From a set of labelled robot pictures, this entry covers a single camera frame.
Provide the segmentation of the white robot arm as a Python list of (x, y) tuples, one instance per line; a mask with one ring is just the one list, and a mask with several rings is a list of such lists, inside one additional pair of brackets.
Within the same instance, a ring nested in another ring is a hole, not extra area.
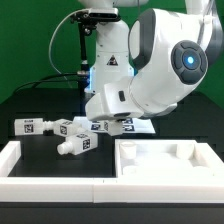
[(96, 59), (85, 89), (91, 121), (170, 113), (224, 50), (215, 0), (185, 0), (184, 13), (150, 8), (129, 27), (117, 8), (149, 0), (80, 0), (96, 23)]

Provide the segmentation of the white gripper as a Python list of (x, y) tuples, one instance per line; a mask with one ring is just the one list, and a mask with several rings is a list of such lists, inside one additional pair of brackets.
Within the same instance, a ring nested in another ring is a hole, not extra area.
[(107, 83), (86, 103), (86, 116), (90, 121), (140, 118), (144, 114), (141, 97), (145, 88), (139, 77)]

